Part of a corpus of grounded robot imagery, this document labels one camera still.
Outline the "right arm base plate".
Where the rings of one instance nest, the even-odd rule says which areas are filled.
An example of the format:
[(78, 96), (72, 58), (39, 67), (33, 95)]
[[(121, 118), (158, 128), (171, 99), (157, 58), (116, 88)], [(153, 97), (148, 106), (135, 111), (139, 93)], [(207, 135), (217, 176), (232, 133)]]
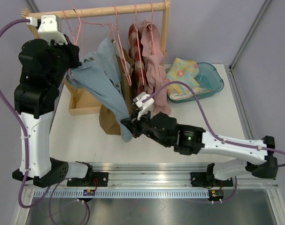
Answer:
[(229, 180), (217, 180), (214, 178), (213, 175), (207, 175), (206, 172), (191, 172), (190, 176), (192, 187), (210, 189), (234, 186), (232, 178), (230, 178)]

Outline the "red plaid garment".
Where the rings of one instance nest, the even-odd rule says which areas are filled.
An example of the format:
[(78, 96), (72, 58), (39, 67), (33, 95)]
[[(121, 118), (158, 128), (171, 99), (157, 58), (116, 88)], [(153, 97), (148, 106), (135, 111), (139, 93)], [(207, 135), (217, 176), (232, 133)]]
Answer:
[(140, 51), (141, 51), (141, 59), (142, 59), (142, 68), (143, 68), (143, 76), (145, 79), (145, 85), (142, 85), (142, 77), (139, 65), (139, 53), (137, 46), (137, 36), (134, 28), (134, 24), (132, 24), (129, 28), (128, 32), (128, 41), (130, 44), (129, 47), (129, 56), (134, 61), (134, 72), (133, 72), (133, 85), (134, 85), (134, 94), (135, 96), (139, 95), (141, 92), (147, 92), (147, 79), (146, 79), (146, 69), (145, 62), (142, 56), (143, 46), (141, 44), (141, 34), (139, 31), (139, 42), (140, 42)]

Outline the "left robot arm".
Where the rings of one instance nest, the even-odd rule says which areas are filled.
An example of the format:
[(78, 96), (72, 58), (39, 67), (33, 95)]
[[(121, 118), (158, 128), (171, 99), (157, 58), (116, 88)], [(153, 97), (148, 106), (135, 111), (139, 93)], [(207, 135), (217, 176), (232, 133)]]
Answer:
[(84, 162), (66, 162), (49, 156), (49, 133), (59, 87), (70, 68), (81, 65), (79, 47), (69, 38), (56, 43), (43, 39), (26, 42), (18, 55), (22, 65), (20, 83), (14, 91), (14, 108), (21, 119), (22, 162), (12, 173), (15, 180), (32, 180), (45, 188), (64, 179), (70, 186), (93, 183), (92, 166)]

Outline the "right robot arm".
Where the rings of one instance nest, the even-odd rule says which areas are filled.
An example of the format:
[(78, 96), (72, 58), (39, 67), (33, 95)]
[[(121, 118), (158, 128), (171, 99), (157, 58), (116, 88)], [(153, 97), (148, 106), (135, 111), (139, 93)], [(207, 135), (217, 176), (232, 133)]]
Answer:
[(221, 181), (245, 174), (274, 179), (278, 172), (277, 158), (266, 149), (275, 148), (272, 136), (260, 140), (214, 137), (208, 130), (179, 124), (177, 119), (162, 112), (154, 117), (147, 113), (140, 118), (135, 113), (121, 123), (134, 138), (145, 135), (166, 148), (173, 147), (181, 155), (215, 154), (232, 158), (227, 162), (209, 164), (203, 181), (192, 178), (192, 184), (196, 187), (215, 186)]

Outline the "pink hanger one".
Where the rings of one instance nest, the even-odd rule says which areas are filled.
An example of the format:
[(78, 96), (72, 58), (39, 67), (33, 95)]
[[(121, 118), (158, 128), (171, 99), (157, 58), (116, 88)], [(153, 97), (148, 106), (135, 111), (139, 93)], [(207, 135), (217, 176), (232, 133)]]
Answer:
[(67, 24), (67, 27), (68, 27), (68, 29), (69, 29), (71, 35), (72, 35), (73, 44), (76, 44), (75, 34), (74, 34), (74, 32), (73, 32), (73, 30), (72, 30), (72, 28), (71, 28), (71, 26), (70, 26), (70, 24), (69, 24), (69, 22), (68, 22), (68, 19), (67, 19), (67, 17), (66, 17), (65, 11), (62, 10), (62, 13), (63, 13), (63, 18), (64, 18), (64, 20), (65, 20), (65, 22), (66, 22), (66, 24)]

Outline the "brown garment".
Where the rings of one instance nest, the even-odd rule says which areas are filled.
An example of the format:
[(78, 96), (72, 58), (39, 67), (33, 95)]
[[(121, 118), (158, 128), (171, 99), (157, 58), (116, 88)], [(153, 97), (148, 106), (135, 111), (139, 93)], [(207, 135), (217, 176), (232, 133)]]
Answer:
[[(135, 110), (135, 107), (132, 103), (134, 91), (133, 91), (133, 86), (130, 86), (128, 83), (125, 69), (123, 67), (124, 67), (124, 62), (126, 62), (126, 66), (128, 68), (129, 75), (131, 77), (133, 73), (133, 68), (134, 68), (134, 61), (129, 57), (125, 49), (123, 49), (125, 59), (122, 60), (121, 59), (122, 52), (121, 52), (121, 48), (119, 44), (117, 44), (117, 42), (114, 40), (112, 40), (112, 43), (116, 50), (116, 59), (117, 59), (117, 63), (119, 66), (119, 72), (121, 76), (121, 92), (122, 92), (124, 101), (127, 105), (129, 115), (131, 115)], [(104, 105), (100, 107), (99, 123), (100, 123), (100, 127), (103, 129), (103, 131), (106, 134), (121, 135), (120, 125), (116, 121), (116, 116), (110, 109), (108, 109)]]

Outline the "pink hanger two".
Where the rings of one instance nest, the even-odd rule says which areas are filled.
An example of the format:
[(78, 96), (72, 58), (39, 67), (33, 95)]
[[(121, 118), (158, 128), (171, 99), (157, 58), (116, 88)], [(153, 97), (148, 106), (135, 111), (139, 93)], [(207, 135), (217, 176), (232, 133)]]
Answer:
[(75, 13), (76, 18), (78, 19), (77, 34), (75, 35), (74, 32), (72, 30), (70, 30), (70, 32), (72, 34), (72, 37), (73, 37), (73, 42), (74, 42), (75, 45), (78, 44), (78, 41), (79, 41), (80, 37), (82, 36), (82, 33), (83, 33), (82, 32), (82, 26), (83, 25), (96, 25), (96, 26), (101, 26), (102, 28), (108, 27), (109, 28), (108, 37), (110, 37), (111, 35), (114, 36), (114, 26), (112, 24), (83, 21), (81, 19), (81, 17), (79, 16), (73, 1), (69, 0), (69, 3), (71, 5), (71, 7), (72, 7), (72, 11)]

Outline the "pink hanger five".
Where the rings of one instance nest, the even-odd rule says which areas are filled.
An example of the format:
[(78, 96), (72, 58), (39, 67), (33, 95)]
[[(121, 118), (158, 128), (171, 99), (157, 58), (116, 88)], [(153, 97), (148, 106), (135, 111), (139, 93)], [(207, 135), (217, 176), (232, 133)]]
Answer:
[(153, 35), (153, 19), (154, 19), (154, 5), (152, 2), (150, 2), (151, 5), (151, 25), (150, 25), (150, 31), (151, 31), (151, 39), (152, 39), (152, 46), (154, 49), (154, 55), (156, 55), (156, 49), (155, 49), (155, 43), (154, 43), (154, 35)]

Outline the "floral pastel garment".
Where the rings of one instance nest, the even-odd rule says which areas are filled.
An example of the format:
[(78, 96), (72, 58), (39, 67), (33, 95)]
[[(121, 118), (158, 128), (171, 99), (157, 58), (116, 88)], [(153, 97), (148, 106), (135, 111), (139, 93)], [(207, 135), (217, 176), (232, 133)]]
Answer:
[[(187, 84), (193, 89), (196, 95), (212, 92), (211, 88), (201, 88), (196, 81), (199, 74), (199, 67), (196, 61), (175, 58), (167, 72), (168, 82), (179, 81)], [(170, 100), (179, 101), (193, 97), (193, 94), (181, 84), (171, 84), (167, 87), (167, 94)]]

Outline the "light blue shirt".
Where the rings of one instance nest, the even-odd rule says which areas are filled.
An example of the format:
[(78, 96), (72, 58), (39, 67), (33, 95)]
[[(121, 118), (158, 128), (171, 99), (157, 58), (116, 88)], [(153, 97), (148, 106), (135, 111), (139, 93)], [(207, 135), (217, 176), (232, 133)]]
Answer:
[(116, 50), (109, 38), (104, 38), (96, 51), (87, 54), (81, 66), (66, 72), (65, 79), (73, 87), (86, 89), (111, 110), (120, 125), (123, 141), (132, 139), (131, 132), (121, 124), (130, 115), (122, 94)]

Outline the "pink skirt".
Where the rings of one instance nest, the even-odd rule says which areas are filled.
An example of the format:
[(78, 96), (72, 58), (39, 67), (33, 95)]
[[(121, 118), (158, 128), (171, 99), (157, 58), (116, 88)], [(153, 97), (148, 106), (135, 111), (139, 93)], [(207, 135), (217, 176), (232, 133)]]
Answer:
[(146, 64), (147, 93), (152, 95), (168, 83), (168, 79), (165, 68), (162, 65), (164, 55), (162, 52), (160, 33), (157, 27), (153, 24), (153, 35), (156, 49), (156, 55), (154, 55), (150, 25), (151, 22), (146, 20), (142, 23), (141, 44), (143, 46), (142, 56)]

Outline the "pink hanger three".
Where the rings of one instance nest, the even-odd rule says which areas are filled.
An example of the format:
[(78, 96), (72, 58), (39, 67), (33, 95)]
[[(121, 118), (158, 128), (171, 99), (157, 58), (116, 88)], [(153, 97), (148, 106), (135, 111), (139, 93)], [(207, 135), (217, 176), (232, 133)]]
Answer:
[(114, 9), (114, 13), (116, 16), (116, 24), (115, 25), (112, 23), (110, 24), (113, 40), (118, 45), (117, 52), (118, 52), (118, 56), (120, 57), (121, 63), (123, 65), (124, 75), (126, 76), (129, 86), (132, 86), (132, 81), (131, 81), (131, 76), (130, 76), (130, 65), (128, 61), (126, 60), (125, 53), (123, 50), (123, 45), (122, 45), (121, 38), (120, 38), (120, 33), (119, 33), (118, 11), (115, 5), (113, 5), (112, 7)]

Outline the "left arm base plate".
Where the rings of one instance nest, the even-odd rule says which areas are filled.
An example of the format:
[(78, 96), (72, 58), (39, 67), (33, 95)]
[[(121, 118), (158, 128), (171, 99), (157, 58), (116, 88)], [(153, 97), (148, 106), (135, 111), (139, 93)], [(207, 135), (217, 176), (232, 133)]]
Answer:
[(84, 178), (72, 178), (67, 181), (68, 187), (107, 187), (107, 172), (89, 172)]

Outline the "pink hanger four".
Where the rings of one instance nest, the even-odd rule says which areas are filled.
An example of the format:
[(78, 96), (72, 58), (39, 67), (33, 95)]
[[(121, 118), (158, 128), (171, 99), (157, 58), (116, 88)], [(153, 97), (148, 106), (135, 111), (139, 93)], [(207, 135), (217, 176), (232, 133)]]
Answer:
[(143, 68), (142, 68), (141, 51), (140, 51), (140, 42), (139, 42), (137, 4), (134, 4), (134, 9), (135, 9), (134, 28), (135, 28), (136, 36), (137, 36), (137, 46), (138, 46), (138, 53), (139, 53), (139, 65), (140, 65), (140, 71), (141, 71), (141, 77), (142, 77), (142, 85), (145, 85), (145, 79), (144, 79), (144, 76), (143, 76)]

